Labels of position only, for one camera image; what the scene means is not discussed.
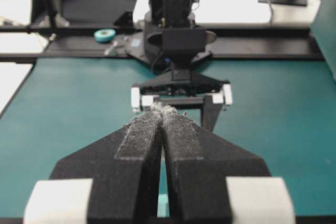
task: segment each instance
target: small object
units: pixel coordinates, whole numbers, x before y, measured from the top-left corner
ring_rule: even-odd
[[[105,56],[113,56],[113,57],[117,56],[118,52],[117,52],[116,48],[118,48],[118,42],[113,41],[112,45],[104,51],[104,55]]]
[[[102,29],[94,33],[94,39],[99,43],[108,43],[114,39],[116,31],[114,29]]]

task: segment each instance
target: teal tabletop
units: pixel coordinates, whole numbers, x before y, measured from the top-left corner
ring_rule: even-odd
[[[336,215],[336,85],[327,64],[209,61],[196,71],[232,83],[234,105],[214,132],[263,157],[285,179],[297,215]],[[152,77],[135,60],[38,60],[0,118],[0,217],[22,217],[56,161],[128,123],[131,86]]]

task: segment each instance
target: office chair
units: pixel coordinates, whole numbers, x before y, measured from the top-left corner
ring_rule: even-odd
[[[56,11],[73,24],[113,24],[125,11],[133,11],[136,0],[54,0]],[[31,23],[40,24],[47,15],[45,0],[33,0]]]

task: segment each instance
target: black chair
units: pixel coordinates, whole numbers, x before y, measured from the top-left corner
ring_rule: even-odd
[[[33,0],[31,23],[47,16],[46,0]],[[136,0],[54,0],[55,10],[71,24],[114,24],[126,11],[133,11]]]

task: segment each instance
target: roll of tape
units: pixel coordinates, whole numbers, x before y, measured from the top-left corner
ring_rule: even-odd
[[[113,29],[102,29],[94,33],[94,39],[99,43],[107,43],[114,39],[116,31]]]

